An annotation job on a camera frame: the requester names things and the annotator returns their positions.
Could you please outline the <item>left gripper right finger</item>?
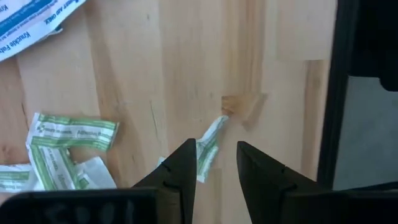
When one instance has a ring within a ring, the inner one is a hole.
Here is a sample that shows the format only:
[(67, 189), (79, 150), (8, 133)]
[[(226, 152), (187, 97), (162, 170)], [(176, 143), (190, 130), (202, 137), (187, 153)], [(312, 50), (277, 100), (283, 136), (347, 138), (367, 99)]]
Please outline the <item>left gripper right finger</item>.
[(395, 182), (331, 190), (244, 141), (236, 159), (253, 223), (397, 223)]

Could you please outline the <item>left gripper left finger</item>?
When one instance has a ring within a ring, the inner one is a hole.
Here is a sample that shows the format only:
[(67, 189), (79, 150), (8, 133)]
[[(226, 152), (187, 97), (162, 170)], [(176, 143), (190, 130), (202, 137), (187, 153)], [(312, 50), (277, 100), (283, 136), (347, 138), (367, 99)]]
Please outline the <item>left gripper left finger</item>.
[(187, 139), (128, 189), (17, 194), (1, 205), (1, 223), (191, 223), (196, 181), (196, 141)]

